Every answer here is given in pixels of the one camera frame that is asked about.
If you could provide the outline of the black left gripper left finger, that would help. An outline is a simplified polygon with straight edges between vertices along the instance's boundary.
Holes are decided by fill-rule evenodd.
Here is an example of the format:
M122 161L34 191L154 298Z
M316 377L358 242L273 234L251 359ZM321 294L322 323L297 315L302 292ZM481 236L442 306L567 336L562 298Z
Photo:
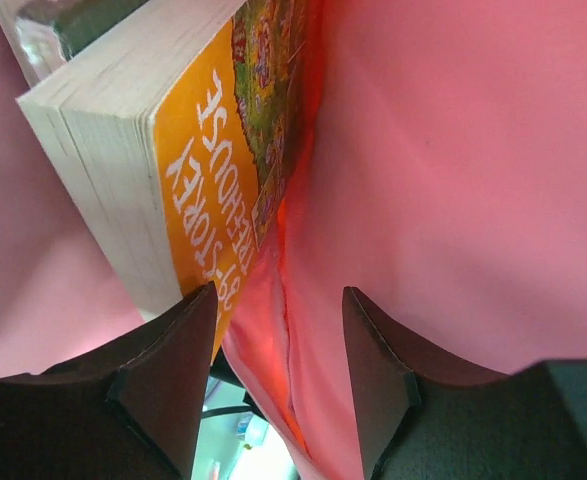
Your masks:
M187 479L212 358L217 294L44 372L0 378L0 479Z

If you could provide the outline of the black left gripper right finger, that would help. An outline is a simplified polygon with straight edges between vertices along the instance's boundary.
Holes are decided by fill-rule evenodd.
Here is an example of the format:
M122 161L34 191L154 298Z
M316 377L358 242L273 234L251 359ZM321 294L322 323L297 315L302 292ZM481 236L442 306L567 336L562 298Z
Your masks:
M587 479L587 360L503 374L460 358L342 294L368 479Z

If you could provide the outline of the pink student backpack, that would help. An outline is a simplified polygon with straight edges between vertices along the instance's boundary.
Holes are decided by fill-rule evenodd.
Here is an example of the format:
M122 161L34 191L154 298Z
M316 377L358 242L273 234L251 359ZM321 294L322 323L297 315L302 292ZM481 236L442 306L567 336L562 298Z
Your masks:
M471 362L587 358L587 1L330 1L313 157L224 342L305 479L361 477L342 292ZM139 326L0 27L0 377Z

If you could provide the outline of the orange green picture book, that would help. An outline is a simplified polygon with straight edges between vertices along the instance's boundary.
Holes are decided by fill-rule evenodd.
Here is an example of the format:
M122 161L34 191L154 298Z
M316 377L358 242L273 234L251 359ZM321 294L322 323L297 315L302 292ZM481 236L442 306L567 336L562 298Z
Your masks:
M318 1L186 1L131 72L18 105L138 311L213 283L222 339L318 107Z

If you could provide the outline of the dark green notebook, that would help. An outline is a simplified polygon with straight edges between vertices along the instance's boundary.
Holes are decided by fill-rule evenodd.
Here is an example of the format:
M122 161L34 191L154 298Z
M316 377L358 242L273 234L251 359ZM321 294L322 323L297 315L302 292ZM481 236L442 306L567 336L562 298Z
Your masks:
M30 90L52 77L131 72L186 1L0 1L0 28Z

